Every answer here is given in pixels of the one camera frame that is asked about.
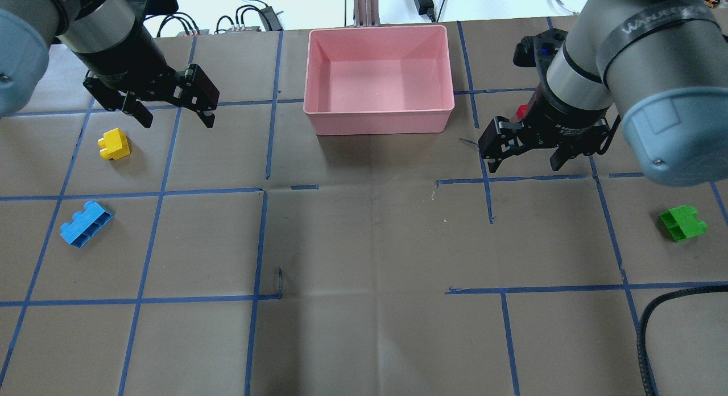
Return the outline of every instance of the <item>blue toy block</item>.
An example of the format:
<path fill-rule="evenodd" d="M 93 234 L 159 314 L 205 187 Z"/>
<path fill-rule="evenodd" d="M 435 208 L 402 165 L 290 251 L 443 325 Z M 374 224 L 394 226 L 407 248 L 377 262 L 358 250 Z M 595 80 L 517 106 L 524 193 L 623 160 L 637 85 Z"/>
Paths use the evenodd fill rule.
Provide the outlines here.
<path fill-rule="evenodd" d="M 60 236 L 70 245 L 82 248 L 114 215 L 96 201 L 84 204 L 84 211 L 73 214 L 73 222 L 60 226 Z"/>

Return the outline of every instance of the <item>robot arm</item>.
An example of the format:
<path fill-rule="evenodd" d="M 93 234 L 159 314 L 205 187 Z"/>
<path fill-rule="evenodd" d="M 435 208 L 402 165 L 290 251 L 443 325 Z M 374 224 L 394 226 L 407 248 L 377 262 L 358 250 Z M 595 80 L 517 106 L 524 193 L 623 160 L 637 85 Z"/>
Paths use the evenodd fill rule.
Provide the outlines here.
<path fill-rule="evenodd" d="M 0 0 L 0 116 L 23 108 L 44 75 L 58 38 L 89 68 L 83 85 L 106 110 L 150 127 L 141 101 L 193 110 L 212 127 L 219 91 L 202 68 L 176 72 L 127 0 Z"/>
<path fill-rule="evenodd" d="M 541 83 L 514 123 L 491 121 L 479 141 L 495 172 L 502 160 L 553 148 L 553 170 L 604 153 L 616 104 L 624 137 L 653 181 L 694 185 L 728 178 L 726 43 L 702 0 L 589 0 L 570 33 L 517 46 L 514 63 Z"/>

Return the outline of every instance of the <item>toy block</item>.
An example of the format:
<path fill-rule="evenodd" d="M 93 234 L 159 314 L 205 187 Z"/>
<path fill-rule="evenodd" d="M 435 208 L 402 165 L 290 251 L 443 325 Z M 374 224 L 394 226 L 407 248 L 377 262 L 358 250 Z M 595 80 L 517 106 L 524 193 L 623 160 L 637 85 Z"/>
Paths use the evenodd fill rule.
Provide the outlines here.
<path fill-rule="evenodd" d="M 98 146 L 101 147 L 99 154 L 106 160 L 119 160 L 131 154 L 127 135 L 120 129 L 104 133 L 104 137 L 98 140 Z"/>
<path fill-rule="evenodd" d="M 84 211 L 73 214 L 73 222 L 60 226 L 60 236 L 70 245 L 83 248 L 114 215 L 96 201 L 84 204 Z"/>
<path fill-rule="evenodd" d="M 708 225 L 697 219 L 697 210 L 691 206 L 669 209 L 660 214 L 660 219 L 675 242 L 702 235 L 708 230 Z"/>

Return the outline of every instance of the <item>yellow toy block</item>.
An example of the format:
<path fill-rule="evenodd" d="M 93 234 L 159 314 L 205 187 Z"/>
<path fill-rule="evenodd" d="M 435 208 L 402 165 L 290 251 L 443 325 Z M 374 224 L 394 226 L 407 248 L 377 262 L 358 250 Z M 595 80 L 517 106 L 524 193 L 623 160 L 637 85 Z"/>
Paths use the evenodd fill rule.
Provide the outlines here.
<path fill-rule="evenodd" d="M 104 137 L 98 140 L 98 146 L 101 147 L 99 154 L 106 160 L 119 160 L 131 154 L 127 135 L 120 129 L 104 133 Z"/>

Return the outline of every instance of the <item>pink plastic container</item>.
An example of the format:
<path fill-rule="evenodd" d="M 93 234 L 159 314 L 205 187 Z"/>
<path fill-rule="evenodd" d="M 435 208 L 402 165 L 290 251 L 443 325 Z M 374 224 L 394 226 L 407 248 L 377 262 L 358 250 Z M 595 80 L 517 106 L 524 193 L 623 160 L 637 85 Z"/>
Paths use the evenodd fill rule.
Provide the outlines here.
<path fill-rule="evenodd" d="M 316 134 L 439 133 L 453 108 L 445 26 L 311 32 L 304 113 Z"/>

